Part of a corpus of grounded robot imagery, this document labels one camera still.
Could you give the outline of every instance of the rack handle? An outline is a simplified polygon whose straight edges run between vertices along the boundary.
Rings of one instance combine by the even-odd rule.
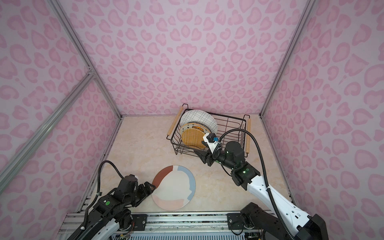
[[[180,110],[179,110],[179,112],[177,113],[177,115],[176,115],[176,117],[175,117],[175,120],[173,120],[173,123],[172,123],[172,125],[170,126],[169,131],[168,131],[168,133],[167,133],[167,137],[171,134],[172,129],[175,127],[175,124],[176,124],[177,120],[179,119],[180,114],[181,114],[182,111],[183,111],[183,106],[180,107]]]
[[[247,131],[251,132],[251,119],[247,120]],[[245,145],[245,153],[246,154],[249,154],[249,144],[250,144],[250,137],[247,134],[247,141],[246,141],[246,145]]]

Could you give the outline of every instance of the black wire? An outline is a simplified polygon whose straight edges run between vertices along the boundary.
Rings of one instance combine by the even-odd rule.
[[[101,176],[101,168],[103,167],[104,163],[109,163],[110,165],[112,165],[112,167],[116,170],[116,172],[118,173],[119,177],[121,177],[122,179],[124,178],[121,173],[119,172],[119,170],[117,169],[117,167],[115,166],[115,164],[113,164],[113,162],[111,161],[108,161],[108,160],[105,160],[105,161],[102,161],[100,163],[100,166],[99,166],[99,169],[98,169],[98,173],[97,173],[97,192],[96,192],[96,196],[95,198],[93,199],[93,201],[91,202],[91,204],[88,205],[88,207],[85,209],[85,213],[84,213],[84,221],[82,222],[82,224],[80,225],[80,227],[84,227],[84,230],[85,230],[85,227],[87,226],[88,224],[88,211],[89,209],[95,204],[96,200],[98,199],[99,197],[99,192],[100,192],[100,176]],[[81,231],[78,233],[78,235],[74,238],[74,240],[76,240],[80,235],[81,233],[84,231],[83,229],[81,229]]]
[[[241,229],[241,232],[239,232],[239,233],[235,233],[235,232],[232,230],[232,226],[233,226],[235,223],[241,223],[241,226],[243,226],[242,229]],[[235,221],[235,222],[233,222],[233,223],[231,224],[230,228],[231,228],[230,230],[231,230],[231,232],[232,232],[233,234],[235,234],[236,236],[239,236],[239,235],[242,234],[243,231],[244,231],[244,224],[243,224],[241,221]]]
[[[286,231],[286,233],[288,234],[289,238],[291,240],[294,240],[294,237],[293,235],[291,234],[291,231],[289,231],[287,225],[285,224],[283,218],[281,217],[280,215],[280,212],[279,212],[279,209],[277,208],[276,206],[276,203],[275,203],[275,200],[273,199],[273,195],[272,195],[272,192],[271,192],[271,189],[268,188],[269,184],[268,184],[268,179],[266,177],[266,170],[265,170],[265,164],[264,164],[264,159],[263,159],[263,155],[262,155],[262,152],[260,150],[260,147],[259,147],[259,144],[257,143],[256,141],[256,138],[252,135],[252,133],[248,132],[247,130],[245,129],[241,129],[241,128],[234,128],[234,129],[231,129],[225,133],[223,133],[223,135],[221,135],[220,139],[219,139],[219,142],[221,142],[221,140],[225,137],[225,135],[227,135],[228,133],[231,133],[231,132],[235,132],[235,131],[240,131],[240,132],[245,132],[246,134],[248,134],[253,142],[255,143],[256,145],[256,148],[257,148],[257,152],[259,153],[259,157],[260,157],[260,162],[262,164],[262,169],[263,169],[263,177],[264,177],[264,182],[265,182],[265,187],[267,188],[267,192],[268,192],[268,196],[269,196],[269,199],[271,200],[271,203],[272,203],[272,206],[273,206],[273,209],[276,213],[276,216],[277,218],[279,219],[279,221],[281,222],[281,225],[283,226],[284,230]],[[217,147],[215,148],[214,152],[212,153],[212,156],[215,155],[215,152],[217,151]]]
[[[223,165],[221,165],[221,167],[223,168],[224,172],[225,172],[228,176],[232,177],[231,174],[229,174],[229,173],[226,171],[226,169],[224,168]]]

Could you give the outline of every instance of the pink heart pattern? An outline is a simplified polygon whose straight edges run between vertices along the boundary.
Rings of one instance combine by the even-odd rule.
[[[0,154],[8,161],[87,70],[44,1],[5,1],[1,9]]]
[[[70,121],[75,116],[81,124]],[[55,238],[63,216],[77,207],[116,120],[91,82],[0,196],[1,239]]]
[[[259,113],[305,6],[139,2],[62,1],[123,114],[173,114],[183,103],[214,113]],[[223,89],[235,92],[228,102],[220,100]]]
[[[265,117],[299,206],[330,239],[384,239],[383,7],[320,1]]]

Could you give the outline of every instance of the black wire dish rack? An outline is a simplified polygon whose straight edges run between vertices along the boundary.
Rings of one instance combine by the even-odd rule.
[[[191,146],[185,145],[183,143],[183,141],[181,140],[181,134],[180,134],[180,129],[182,127],[182,126],[180,126],[181,116],[190,110],[193,110],[193,109],[190,109],[188,104],[186,104],[186,103],[184,103],[180,107],[180,110],[179,110],[178,114],[176,115],[176,117],[172,123],[172,126],[170,127],[170,129],[167,133],[166,139],[170,140],[176,155],[179,152],[180,154],[188,154],[188,155],[197,157],[196,153],[194,153],[194,150],[195,149],[201,149],[201,148],[198,148],[195,146],[191,147]],[[211,114],[212,117],[217,122],[217,125],[218,125],[218,130],[217,130],[217,134],[216,134],[217,137],[220,137],[226,131],[234,129],[234,128],[241,128],[241,129],[250,131],[251,119],[250,119],[250,116],[247,114],[245,114],[243,116],[243,118],[237,118],[237,117],[227,116],[227,115],[222,115],[222,114],[217,114],[217,113],[210,113],[210,112],[207,112],[207,113]],[[224,149],[225,145],[230,141],[239,142],[240,145],[242,146],[242,148],[243,149],[245,148],[245,157],[248,157],[249,143],[250,143],[250,139],[249,139],[248,135],[246,135],[244,132],[240,132],[240,131],[235,131],[235,132],[227,134],[221,141],[222,149]]]

